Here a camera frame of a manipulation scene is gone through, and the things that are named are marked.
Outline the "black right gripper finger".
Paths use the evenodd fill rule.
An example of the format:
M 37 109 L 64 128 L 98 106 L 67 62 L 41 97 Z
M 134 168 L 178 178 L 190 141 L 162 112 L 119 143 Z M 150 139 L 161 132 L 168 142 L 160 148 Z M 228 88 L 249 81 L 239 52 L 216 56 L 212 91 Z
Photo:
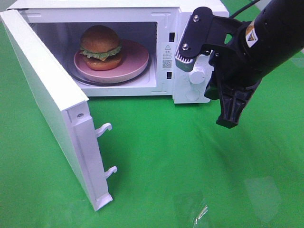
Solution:
M 216 82 L 221 106 L 221 114 L 216 124 L 233 128 L 238 125 L 243 110 L 259 86 L 259 81 L 251 86 L 240 86 L 220 79 Z

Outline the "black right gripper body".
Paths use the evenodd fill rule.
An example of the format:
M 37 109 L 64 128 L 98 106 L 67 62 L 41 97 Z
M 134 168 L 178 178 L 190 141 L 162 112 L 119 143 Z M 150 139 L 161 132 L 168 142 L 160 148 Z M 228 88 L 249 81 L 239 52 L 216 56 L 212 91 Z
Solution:
M 243 42 L 250 21 L 213 16 L 208 25 L 201 51 L 213 50 L 209 64 L 214 67 L 205 96 L 212 100 L 239 97 L 249 100 L 260 83 L 248 82 L 243 76 L 254 72 L 249 66 Z

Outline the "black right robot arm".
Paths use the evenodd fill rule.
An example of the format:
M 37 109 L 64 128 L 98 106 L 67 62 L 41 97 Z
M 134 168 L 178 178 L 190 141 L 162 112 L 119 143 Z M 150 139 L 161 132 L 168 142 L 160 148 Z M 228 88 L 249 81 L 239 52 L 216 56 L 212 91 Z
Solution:
M 272 0 L 251 22 L 239 22 L 232 39 L 206 40 L 203 49 L 214 53 L 214 67 L 205 95 L 219 100 L 216 123 L 226 128 L 238 125 L 241 113 L 262 81 L 304 47 L 304 2 Z

